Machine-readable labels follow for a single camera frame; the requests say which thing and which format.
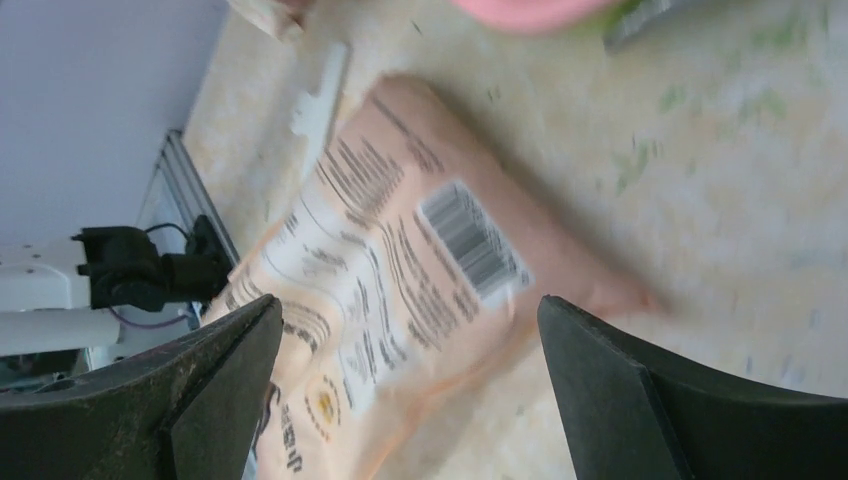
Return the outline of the metal litter scoop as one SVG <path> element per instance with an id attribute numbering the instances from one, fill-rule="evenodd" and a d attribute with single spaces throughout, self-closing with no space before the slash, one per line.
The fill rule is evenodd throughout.
<path id="1" fill-rule="evenodd" d="M 642 0 L 630 1 L 602 37 L 606 52 L 614 52 L 625 46 L 646 28 L 691 5 L 688 0 Z"/>

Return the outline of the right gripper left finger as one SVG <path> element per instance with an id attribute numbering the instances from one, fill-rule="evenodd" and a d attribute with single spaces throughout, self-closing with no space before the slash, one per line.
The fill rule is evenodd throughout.
<path id="1" fill-rule="evenodd" d="M 262 296 L 113 365 L 1 398 L 5 479 L 238 479 L 283 332 Z"/>

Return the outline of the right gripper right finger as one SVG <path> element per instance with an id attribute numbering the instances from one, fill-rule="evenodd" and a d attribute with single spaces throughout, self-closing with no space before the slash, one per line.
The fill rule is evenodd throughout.
<path id="1" fill-rule="evenodd" d="M 580 479 L 843 479 L 847 402 L 744 379 L 569 303 L 541 344 Z"/>

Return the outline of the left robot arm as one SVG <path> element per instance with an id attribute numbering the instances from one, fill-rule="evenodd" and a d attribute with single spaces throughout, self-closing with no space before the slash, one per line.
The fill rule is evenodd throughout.
<path id="1" fill-rule="evenodd" d="M 37 390 L 199 325 L 233 257 L 206 215 L 1 250 L 1 391 Z"/>

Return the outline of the pink cat litter bag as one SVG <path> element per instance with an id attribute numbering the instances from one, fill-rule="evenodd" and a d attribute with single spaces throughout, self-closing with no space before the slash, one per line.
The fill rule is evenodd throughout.
<path id="1" fill-rule="evenodd" d="M 427 414 L 524 347 L 547 294 L 651 312 L 421 79 L 381 77 L 207 321 L 270 294 L 283 335 L 260 479 L 370 479 Z"/>

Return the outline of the pink and green litter box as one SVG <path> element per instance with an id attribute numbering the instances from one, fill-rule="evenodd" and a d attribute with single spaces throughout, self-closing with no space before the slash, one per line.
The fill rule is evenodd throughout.
<path id="1" fill-rule="evenodd" d="M 622 0 L 455 0 L 475 21 L 514 34 L 547 33 L 621 7 Z"/>

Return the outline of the white bag sealing clip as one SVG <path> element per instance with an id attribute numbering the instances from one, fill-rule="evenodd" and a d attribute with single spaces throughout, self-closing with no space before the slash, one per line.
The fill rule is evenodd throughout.
<path id="1" fill-rule="evenodd" d="M 350 47 L 344 42 L 328 46 L 317 91 L 303 91 L 294 102 L 289 121 L 291 133 L 305 140 L 301 161 L 301 181 L 305 181 L 323 155 L 333 131 L 342 96 Z"/>

